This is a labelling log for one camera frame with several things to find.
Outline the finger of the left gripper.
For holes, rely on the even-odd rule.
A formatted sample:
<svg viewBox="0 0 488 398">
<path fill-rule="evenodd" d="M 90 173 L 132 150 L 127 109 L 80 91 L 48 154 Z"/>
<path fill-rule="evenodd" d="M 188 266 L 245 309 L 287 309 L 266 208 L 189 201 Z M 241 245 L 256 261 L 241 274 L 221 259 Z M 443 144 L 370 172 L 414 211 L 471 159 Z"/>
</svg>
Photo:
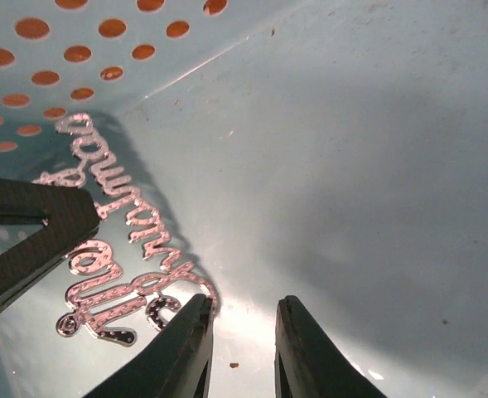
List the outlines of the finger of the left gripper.
<svg viewBox="0 0 488 398">
<path fill-rule="evenodd" d="M 0 254 L 0 313 L 93 237 L 99 216 L 85 189 L 0 178 L 0 226 L 41 225 Z"/>
</svg>

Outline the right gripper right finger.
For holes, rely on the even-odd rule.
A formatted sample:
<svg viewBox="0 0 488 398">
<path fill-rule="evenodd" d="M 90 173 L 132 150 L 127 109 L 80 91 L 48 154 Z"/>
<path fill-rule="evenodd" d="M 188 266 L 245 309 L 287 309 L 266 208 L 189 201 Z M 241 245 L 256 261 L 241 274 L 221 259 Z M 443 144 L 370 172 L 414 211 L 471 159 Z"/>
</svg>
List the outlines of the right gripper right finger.
<svg viewBox="0 0 488 398">
<path fill-rule="evenodd" d="M 278 302 L 275 396 L 383 397 L 343 356 L 301 300 Z"/>
</svg>

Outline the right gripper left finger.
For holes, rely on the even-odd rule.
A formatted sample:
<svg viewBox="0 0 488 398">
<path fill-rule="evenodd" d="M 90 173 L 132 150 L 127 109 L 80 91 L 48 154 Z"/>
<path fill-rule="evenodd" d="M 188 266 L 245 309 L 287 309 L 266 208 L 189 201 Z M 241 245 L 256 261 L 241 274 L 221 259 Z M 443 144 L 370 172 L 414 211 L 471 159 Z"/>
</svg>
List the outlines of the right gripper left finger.
<svg viewBox="0 0 488 398">
<path fill-rule="evenodd" d="M 88 397 L 207 397 L 213 357 L 213 300 L 194 295 L 135 358 Z"/>
</svg>

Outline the silver script word ornament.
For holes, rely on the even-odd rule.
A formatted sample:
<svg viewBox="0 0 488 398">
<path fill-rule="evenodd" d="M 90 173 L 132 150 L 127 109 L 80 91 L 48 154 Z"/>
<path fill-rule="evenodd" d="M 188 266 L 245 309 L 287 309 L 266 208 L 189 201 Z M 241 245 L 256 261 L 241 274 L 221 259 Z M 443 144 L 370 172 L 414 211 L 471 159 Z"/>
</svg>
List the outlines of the silver script word ornament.
<svg viewBox="0 0 488 398">
<path fill-rule="evenodd" d="M 168 324 L 162 312 L 177 313 L 181 309 L 181 302 L 164 292 L 177 282 L 196 286 L 217 310 L 220 300 L 214 285 L 197 274 L 195 263 L 172 244 L 160 210 L 132 183 L 131 175 L 118 163 L 92 118 L 87 113 L 72 114 L 58 120 L 55 130 L 73 138 L 70 151 L 77 163 L 59 172 L 43 172 L 37 182 L 82 188 L 92 177 L 107 199 L 94 204 L 100 220 L 122 214 L 130 229 L 128 243 L 140 246 L 143 260 L 157 262 L 154 270 L 126 281 L 124 268 L 110 243 L 90 238 L 77 245 L 65 258 L 70 272 L 81 280 L 65 291 L 65 304 L 70 310 L 58 318 L 56 332 L 62 337 L 73 337 L 84 328 L 98 339 L 131 347 L 137 341 L 137 333 L 118 326 L 118 320 L 143 312 L 147 322 L 162 331 Z"/>
</svg>

